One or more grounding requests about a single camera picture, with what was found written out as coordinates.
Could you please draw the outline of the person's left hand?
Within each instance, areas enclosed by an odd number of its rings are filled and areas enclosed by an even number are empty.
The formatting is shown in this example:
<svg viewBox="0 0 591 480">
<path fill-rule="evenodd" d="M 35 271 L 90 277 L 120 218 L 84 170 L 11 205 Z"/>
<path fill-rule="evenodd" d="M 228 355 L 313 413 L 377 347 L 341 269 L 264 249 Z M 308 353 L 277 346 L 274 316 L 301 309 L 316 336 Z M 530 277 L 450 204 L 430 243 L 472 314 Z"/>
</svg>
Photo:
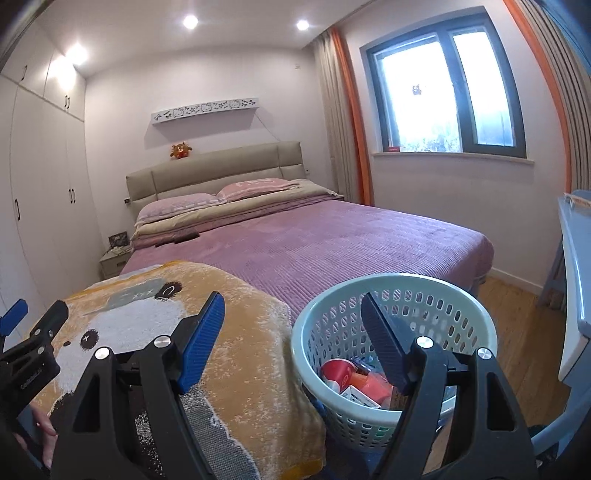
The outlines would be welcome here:
<svg viewBox="0 0 591 480">
<path fill-rule="evenodd" d="M 49 417 L 36 404 L 29 404 L 17 417 L 17 430 L 13 433 L 18 444 L 29 451 L 44 468 L 50 470 L 58 434 Z"/>
</svg>

